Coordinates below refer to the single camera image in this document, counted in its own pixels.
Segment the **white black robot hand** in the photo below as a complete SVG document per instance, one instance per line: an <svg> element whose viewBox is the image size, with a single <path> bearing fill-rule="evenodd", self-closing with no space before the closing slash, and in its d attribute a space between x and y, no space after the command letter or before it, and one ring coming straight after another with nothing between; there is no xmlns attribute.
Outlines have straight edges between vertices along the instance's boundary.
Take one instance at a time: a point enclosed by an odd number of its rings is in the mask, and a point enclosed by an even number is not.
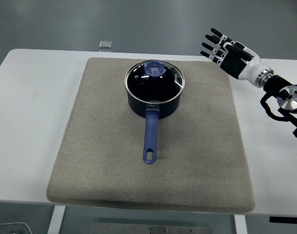
<svg viewBox="0 0 297 234"><path fill-rule="evenodd" d="M215 28L212 35L206 35L210 44L205 42L206 49L200 54L216 63L220 69L238 80L247 80L257 88L263 87L274 71L261 63L260 57L242 43L231 39Z"/></svg>

